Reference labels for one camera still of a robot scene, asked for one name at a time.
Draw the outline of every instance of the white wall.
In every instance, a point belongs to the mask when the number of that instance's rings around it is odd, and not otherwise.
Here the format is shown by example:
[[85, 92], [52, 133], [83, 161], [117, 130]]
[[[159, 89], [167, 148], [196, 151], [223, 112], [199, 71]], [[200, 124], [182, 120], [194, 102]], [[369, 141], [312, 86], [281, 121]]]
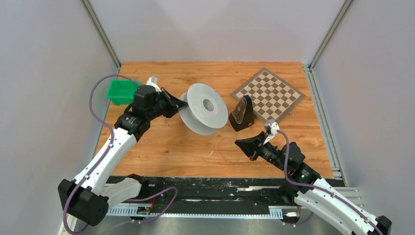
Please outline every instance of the white wall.
[[91, 0], [121, 61], [311, 62], [344, 0]]
[[58, 184], [92, 158], [100, 131], [90, 90], [116, 69], [77, 0], [1, 1], [0, 35], [0, 234], [56, 234]]
[[415, 1], [357, 0], [315, 72], [351, 186], [414, 233]]

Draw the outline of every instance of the green basket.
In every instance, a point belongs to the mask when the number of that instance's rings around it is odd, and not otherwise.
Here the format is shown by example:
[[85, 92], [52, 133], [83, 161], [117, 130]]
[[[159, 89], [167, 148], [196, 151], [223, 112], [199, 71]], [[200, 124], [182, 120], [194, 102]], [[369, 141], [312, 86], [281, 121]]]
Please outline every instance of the green basket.
[[138, 87], [139, 84], [130, 80], [112, 80], [108, 88], [107, 98], [115, 105], [131, 104]]

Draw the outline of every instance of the wooden table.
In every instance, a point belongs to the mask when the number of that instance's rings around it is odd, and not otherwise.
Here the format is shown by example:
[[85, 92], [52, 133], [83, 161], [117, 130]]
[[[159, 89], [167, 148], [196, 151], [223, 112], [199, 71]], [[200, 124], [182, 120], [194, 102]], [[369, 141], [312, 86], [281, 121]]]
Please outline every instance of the wooden table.
[[[323, 177], [333, 177], [301, 63], [134, 62], [123, 63], [120, 74], [142, 82], [154, 75], [159, 78], [158, 85], [175, 97], [180, 97], [194, 83], [205, 83], [222, 96], [230, 112], [236, 105], [231, 92], [263, 67], [306, 95], [292, 115], [284, 118], [279, 125], [290, 141], [297, 142], [307, 164]], [[110, 104], [105, 120], [113, 125], [125, 107]], [[249, 161], [233, 143], [234, 139], [253, 137], [261, 131], [264, 131], [263, 123], [256, 119], [252, 127], [240, 132], [235, 132], [228, 122], [214, 134], [201, 136], [187, 128], [179, 114], [171, 119], [158, 117], [124, 156], [113, 175], [283, 177], [282, 171], [261, 158]], [[109, 131], [104, 127], [99, 148], [108, 136]], [[277, 135], [271, 143], [281, 148], [285, 140]]]

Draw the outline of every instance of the checkered board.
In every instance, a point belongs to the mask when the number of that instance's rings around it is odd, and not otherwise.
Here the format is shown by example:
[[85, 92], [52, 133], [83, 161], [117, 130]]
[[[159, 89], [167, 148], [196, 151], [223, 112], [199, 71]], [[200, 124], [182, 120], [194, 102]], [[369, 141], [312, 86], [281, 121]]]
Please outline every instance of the checkered board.
[[280, 122], [297, 106], [305, 95], [266, 68], [261, 69], [231, 93], [239, 100], [249, 95], [255, 115], [265, 122], [271, 118]]

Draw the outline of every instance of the gray floor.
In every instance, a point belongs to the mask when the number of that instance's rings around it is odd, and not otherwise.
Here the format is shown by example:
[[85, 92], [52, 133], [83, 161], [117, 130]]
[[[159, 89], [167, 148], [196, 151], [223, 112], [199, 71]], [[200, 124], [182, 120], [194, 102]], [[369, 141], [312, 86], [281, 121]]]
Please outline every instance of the gray floor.
[[[98, 226], [90, 227], [85, 235], [97, 235], [123, 221], [126, 217], [107, 216]], [[106, 235], [341, 235], [318, 216], [306, 225], [296, 228], [283, 226], [280, 221], [268, 219], [196, 219], [159, 218], [148, 224], [127, 224]]]

